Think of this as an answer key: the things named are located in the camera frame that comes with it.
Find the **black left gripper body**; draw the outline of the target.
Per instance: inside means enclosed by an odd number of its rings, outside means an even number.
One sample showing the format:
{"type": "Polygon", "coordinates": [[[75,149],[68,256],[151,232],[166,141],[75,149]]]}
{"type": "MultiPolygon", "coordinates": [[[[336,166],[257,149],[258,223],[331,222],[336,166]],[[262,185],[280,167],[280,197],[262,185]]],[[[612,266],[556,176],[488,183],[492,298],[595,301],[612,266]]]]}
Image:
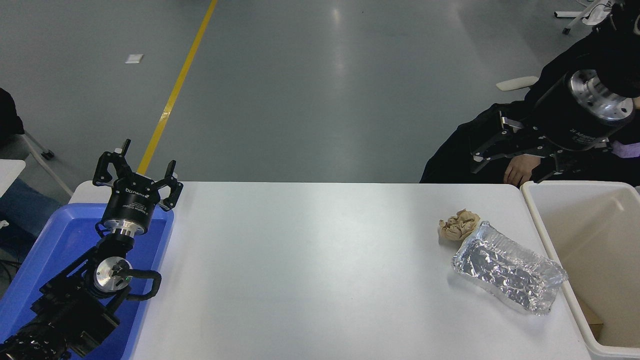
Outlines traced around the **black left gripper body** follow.
{"type": "Polygon", "coordinates": [[[102,216],[102,225],[114,229],[117,224],[126,222],[134,224],[136,232],[147,232],[159,201],[159,191],[151,178],[137,173],[117,178],[102,216]]]}

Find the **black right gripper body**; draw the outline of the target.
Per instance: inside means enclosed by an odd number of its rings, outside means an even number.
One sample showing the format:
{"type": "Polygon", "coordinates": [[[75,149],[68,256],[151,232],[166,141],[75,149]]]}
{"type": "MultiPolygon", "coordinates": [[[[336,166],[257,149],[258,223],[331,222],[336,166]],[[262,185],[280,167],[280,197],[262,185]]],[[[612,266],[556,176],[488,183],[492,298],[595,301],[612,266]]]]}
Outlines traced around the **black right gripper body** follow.
{"type": "Polygon", "coordinates": [[[618,95],[598,75],[564,75],[536,103],[541,129],[555,146],[586,151],[634,118],[633,99],[618,95]]]}

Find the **person's hand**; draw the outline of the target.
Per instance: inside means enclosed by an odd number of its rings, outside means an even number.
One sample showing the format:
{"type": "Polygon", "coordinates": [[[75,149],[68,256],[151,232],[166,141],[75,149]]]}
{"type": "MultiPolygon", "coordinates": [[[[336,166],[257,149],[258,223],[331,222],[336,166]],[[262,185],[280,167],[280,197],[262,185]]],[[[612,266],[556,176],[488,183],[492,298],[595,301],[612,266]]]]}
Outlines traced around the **person's hand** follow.
{"type": "Polygon", "coordinates": [[[541,162],[541,157],[527,153],[513,157],[503,174],[503,183],[517,188],[521,187],[531,179],[533,171],[541,162]]]}

